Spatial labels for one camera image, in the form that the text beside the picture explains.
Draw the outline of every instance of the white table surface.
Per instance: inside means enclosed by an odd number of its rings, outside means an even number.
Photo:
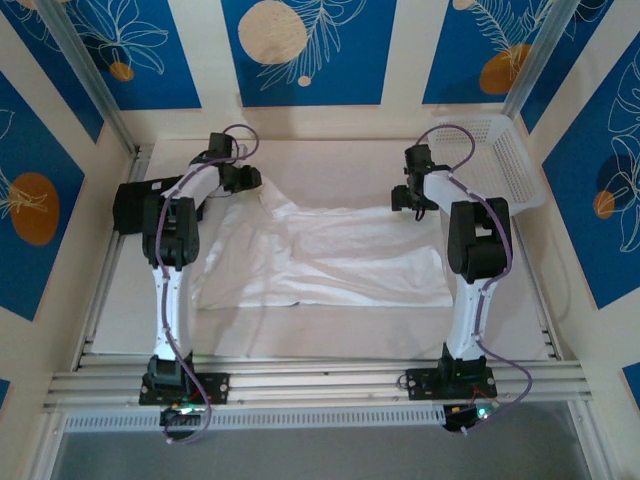
[[[185,171],[206,140],[166,140],[153,150],[146,179]],[[247,163],[308,207],[363,208],[390,204],[404,183],[406,141],[263,141]],[[224,199],[209,207],[202,252],[224,216]],[[156,329],[151,267],[141,235],[124,239],[92,346],[94,353],[150,354]],[[194,271],[201,268],[198,262]],[[451,308],[265,307],[198,311],[191,323],[194,352],[241,357],[438,358]],[[514,238],[514,267],[494,294],[486,345],[502,356],[544,360],[542,312]]]

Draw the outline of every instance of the basket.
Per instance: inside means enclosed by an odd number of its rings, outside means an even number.
[[[484,197],[503,197],[509,213],[542,205],[546,189],[511,119],[500,114],[446,115],[434,125],[452,123],[466,128],[476,140],[476,152],[456,170],[456,178]],[[469,154],[469,139],[453,128],[428,136],[433,161],[454,166]]]

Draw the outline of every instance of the aluminum rail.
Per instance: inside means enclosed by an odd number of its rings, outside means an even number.
[[[77,372],[55,374],[44,410],[149,409],[138,406],[147,360],[141,356],[139,363],[127,363],[128,359],[121,359],[120,364],[85,366]],[[227,405],[217,406],[219,409],[416,405],[398,385],[400,377],[408,368],[436,366],[435,361],[215,361],[207,357],[197,358],[195,364],[199,372],[231,374]],[[534,378],[525,401],[592,398],[579,362],[538,361],[522,365]],[[501,363],[490,362],[490,366],[499,402],[509,402],[524,390],[526,381],[520,372]],[[466,402],[460,399],[424,403]]]

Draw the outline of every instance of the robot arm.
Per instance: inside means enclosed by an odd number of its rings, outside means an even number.
[[[449,167],[435,165],[428,145],[415,145],[405,151],[407,185],[393,189],[392,209],[415,210],[420,220],[425,210],[441,209],[449,215],[447,259],[456,275],[456,300],[453,325],[438,368],[425,369],[418,383],[423,398],[471,398],[481,386],[488,396],[495,396],[492,373],[486,367],[484,350],[478,341],[484,336],[487,315],[497,285],[493,278],[507,265],[507,253],[498,227],[480,203],[450,180]],[[503,198],[487,199],[511,243],[509,206]]]
[[[262,184],[260,172],[248,165],[207,164],[212,159],[230,158],[232,141],[229,135],[211,134],[209,149],[190,163],[186,173],[172,188],[159,195],[149,195],[144,200],[142,249],[153,267],[157,332],[153,356],[143,378],[143,392],[149,393],[141,395],[141,405],[171,404],[175,398],[190,395],[193,391],[192,382],[176,359],[176,351],[187,364],[191,364],[189,318],[193,315],[193,307],[189,284],[191,266],[200,251],[197,211],[220,187],[226,192],[237,193]],[[158,227],[167,198],[170,198],[170,203],[159,241],[162,263],[169,274],[168,281],[156,257]],[[168,287],[166,299],[165,281]]]

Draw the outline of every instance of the white towel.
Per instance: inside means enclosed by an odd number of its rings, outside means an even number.
[[[195,281],[198,308],[452,305],[437,212],[418,223],[389,207],[303,208],[264,177],[235,197]]]

